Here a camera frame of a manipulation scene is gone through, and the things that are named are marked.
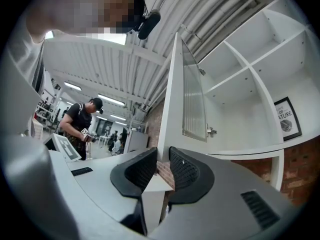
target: white cabinet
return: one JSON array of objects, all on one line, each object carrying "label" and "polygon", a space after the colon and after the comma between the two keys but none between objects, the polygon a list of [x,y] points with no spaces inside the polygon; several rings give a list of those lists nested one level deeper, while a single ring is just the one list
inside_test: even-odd
[{"label": "white cabinet", "polygon": [[[290,0],[275,0],[198,65],[185,46],[177,34],[159,159],[168,161],[170,146],[223,159],[273,157],[271,184],[280,189],[283,149],[320,135],[320,43],[306,17]],[[186,81],[188,71],[192,74]],[[284,142],[274,102],[285,97],[296,112],[302,136]],[[217,134],[202,140],[186,136],[185,121],[198,133],[206,132],[207,123]]]}]

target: headset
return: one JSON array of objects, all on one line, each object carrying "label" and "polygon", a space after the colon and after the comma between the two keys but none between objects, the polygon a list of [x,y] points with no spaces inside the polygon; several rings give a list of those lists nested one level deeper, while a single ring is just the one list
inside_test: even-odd
[{"label": "headset", "polygon": [[119,22],[116,26],[116,33],[138,32],[138,38],[145,40],[161,19],[158,10],[150,13],[146,7],[145,0],[134,0],[134,9],[129,9],[128,20]]}]

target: red brick wall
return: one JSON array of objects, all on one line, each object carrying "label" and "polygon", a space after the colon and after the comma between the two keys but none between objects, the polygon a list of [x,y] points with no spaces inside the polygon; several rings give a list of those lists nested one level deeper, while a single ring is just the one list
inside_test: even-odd
[{"label": "red brick wall", "polygon": [[[165,100],[161,101],[159,105],[144,119],[144,122],[148,122],[148,128],[146,129],[146,133],[149,135],[149,148],[158,146],[164,104]],[[170,162],[158,161],[156,167],[160,176],[174,189],[175,181],[174,176],[170,170]]]},{"label": "red brick wall", "polygon": [[[270,180],[272,159],[233,161]],[[294,204],[305,203],[320,174],[320,136],[284,149],[284,170],[281,192]]]},{"label": "red brick wall", "polygon": [[[148,147],[158,145],[164,103],[159,105],[144,120],[148,122]],[[237,160],[242,165],[264,179],[270,181],[272,159]],[[157,169],[162,178],[174,188],[174,177],[170,171],[170,163],[157,162]],[[294,204],[305,203],[320,175],[320,136],[300,145],[284,150],[284,172],[281,192]]]}]

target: frosted glass door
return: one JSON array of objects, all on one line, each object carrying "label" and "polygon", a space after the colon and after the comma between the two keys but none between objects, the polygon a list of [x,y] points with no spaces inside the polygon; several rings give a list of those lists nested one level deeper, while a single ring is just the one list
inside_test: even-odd
[{"label": "frosted glass door", "polygon": [[183,121],[182,134],[206,142],[206,113],[200,71],[195,58],[182,40]]},{"label": "frosted glass door", "polygon": [[170,147],[208,153],[200,72],[178,33],[172,51],[157,146],[159,161],[169,161]]}]

